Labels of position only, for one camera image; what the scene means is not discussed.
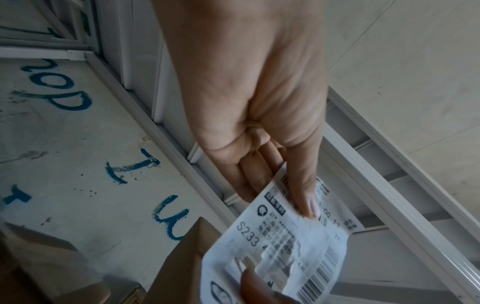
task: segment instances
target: cardboard box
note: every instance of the cardboard box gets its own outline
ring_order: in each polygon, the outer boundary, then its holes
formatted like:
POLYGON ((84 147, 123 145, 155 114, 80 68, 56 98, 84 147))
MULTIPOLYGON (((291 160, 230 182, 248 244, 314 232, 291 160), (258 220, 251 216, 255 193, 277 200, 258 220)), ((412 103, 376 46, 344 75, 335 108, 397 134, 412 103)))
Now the cardboard box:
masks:
POLYGON ((200 217, 168 255, 142 304, 199 304, 202 258, 221 235, 200 217))
POLYGON ((71 243, 0 222, 0 293, 8 303, 101 304, 110 290, 71 243))

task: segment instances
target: hand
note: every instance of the hand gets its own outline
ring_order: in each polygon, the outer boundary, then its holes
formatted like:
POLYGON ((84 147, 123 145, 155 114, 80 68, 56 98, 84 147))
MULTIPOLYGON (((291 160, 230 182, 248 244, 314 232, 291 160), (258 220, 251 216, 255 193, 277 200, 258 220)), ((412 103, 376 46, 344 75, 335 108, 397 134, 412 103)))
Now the hand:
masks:
POLYGON ((318 218, 327 70, 322 0, 152 0, 198 144, 251 202, 287 161, 318 218))
POLYGON ((294 299, 271 290, 255 272, 248 269, 241 275, 240 292, 248 304, 299 304, 294 299))

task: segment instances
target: paper slip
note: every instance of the paper slip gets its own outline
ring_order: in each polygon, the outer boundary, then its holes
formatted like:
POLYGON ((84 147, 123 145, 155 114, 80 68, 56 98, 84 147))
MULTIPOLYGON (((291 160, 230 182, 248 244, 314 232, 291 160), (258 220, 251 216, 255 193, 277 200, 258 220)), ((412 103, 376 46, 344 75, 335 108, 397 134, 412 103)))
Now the paper slip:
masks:
POLYGON ((318 177, 316 196, 320 218, 300 216, 284 165, 203 257, 202 303, 243 304, 240 277, 251 261, 275 290, 302 304, 322 303, 339 276, 349 235, 364 227, 318 177))

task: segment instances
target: receipt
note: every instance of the receipt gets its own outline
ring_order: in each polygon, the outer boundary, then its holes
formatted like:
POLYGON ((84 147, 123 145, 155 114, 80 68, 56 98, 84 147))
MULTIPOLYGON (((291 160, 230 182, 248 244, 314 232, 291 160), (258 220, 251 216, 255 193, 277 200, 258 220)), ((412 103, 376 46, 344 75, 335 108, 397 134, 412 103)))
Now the receipt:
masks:
POLYGON ((348 237, 364 227, 318 177, 315 194, 321 216, 302 217, 284 165, 203 257, 202 303, 243 304, 240 277, 248 264, 275 291, 302 304, 322 303, 339 276, 348 237))

